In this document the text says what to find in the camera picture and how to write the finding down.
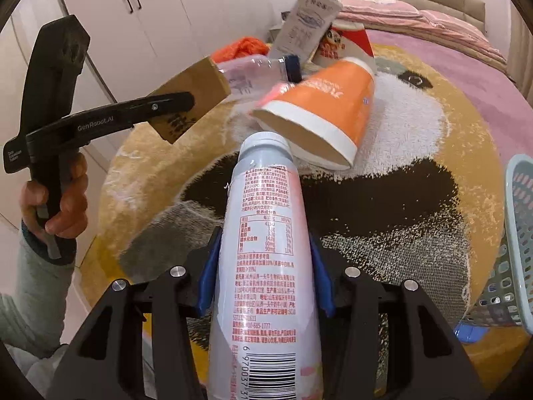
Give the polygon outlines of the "grey sleeved left forearm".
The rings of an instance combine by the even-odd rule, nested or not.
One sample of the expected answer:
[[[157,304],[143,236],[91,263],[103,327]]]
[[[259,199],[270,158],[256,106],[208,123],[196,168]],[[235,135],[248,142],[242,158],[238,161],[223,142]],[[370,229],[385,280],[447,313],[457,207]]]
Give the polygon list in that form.
[[[74,259],[48,258],[45,243],[22,226],[14,292],[1,295],[1,341],[27,367],[61,347]]]

